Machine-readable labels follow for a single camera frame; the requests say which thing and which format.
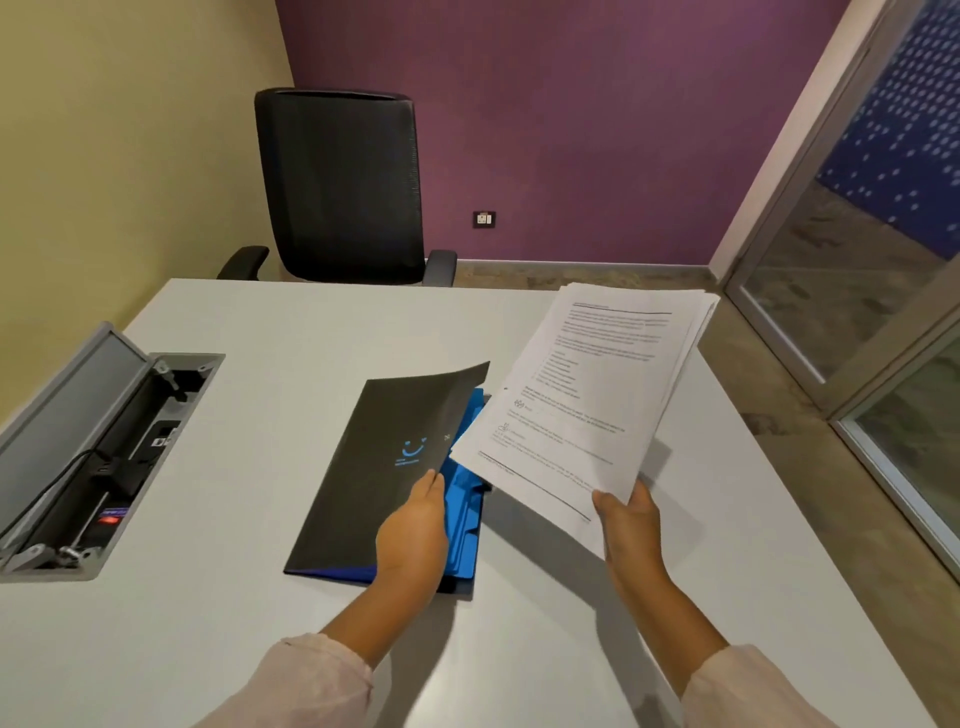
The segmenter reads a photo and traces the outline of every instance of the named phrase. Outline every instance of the blue folder divider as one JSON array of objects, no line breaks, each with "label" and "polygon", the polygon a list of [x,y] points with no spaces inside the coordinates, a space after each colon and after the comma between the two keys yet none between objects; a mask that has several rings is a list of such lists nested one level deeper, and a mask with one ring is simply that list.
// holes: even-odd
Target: blue folder divider
[{"label": "blue folder divider", "polygon": [[[456,442],[483,409],[483,390],[474,389],[467,412],[457,428]],[[462,465],[446,458],[440,468],[446,480],[446,537],[450,551],[446,557],[444,576],[472,579],[476,571],[477,547],[480,542],[480,512],[483,509],[484,483]]]}]

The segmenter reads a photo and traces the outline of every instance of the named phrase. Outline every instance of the purple wall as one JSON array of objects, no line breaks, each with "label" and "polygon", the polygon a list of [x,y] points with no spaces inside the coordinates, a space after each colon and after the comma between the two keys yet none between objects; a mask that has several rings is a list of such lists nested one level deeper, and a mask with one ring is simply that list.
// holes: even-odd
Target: purple wall
[{"label": "purple wall", "polygon": [[428,249],[706,264],[846,0],[276,5],[297,85],[414,99]]}]

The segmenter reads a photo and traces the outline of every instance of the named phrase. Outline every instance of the office chair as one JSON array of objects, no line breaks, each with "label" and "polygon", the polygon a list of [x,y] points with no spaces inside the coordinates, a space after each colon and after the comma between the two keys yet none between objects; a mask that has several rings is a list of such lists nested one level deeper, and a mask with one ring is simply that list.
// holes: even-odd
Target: office chair
[{"label": "office chair", "polygon": [[[413,102],[367,91],[270,88],[253,99],[276,249],[320,282],[450,286],[453,251],[423,260]],[[257,280],[263,246],[241,248],[218,279]]]}]

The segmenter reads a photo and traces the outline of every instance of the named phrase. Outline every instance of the skirting board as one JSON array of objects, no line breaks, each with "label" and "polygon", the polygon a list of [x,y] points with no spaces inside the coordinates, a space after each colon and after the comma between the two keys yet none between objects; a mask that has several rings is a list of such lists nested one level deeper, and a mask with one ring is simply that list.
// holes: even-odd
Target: skirting board
[{"label": "skirting board", "polygon": [[458,263],[470,265],[511,265],[523,268],[536,268],[541,271],[559,270],[562,268],[589,268],[593,271],[622,271],[631,270],[640,273],[703,273],[713,279],[713,274],[706,265],[670,265],[666,263],[593,263],[577,260],[489,260],[486,258],[462,257]]}]

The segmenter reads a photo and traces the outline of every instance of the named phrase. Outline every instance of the paper stack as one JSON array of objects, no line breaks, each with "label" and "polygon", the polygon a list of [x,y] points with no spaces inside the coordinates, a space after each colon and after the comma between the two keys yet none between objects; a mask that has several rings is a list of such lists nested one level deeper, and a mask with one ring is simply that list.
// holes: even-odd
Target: paper stack
[{"label": "paper stack", "polygon": [[450,456],[601,558],[591,493],[626,501],[719,299],[573,283]]}]

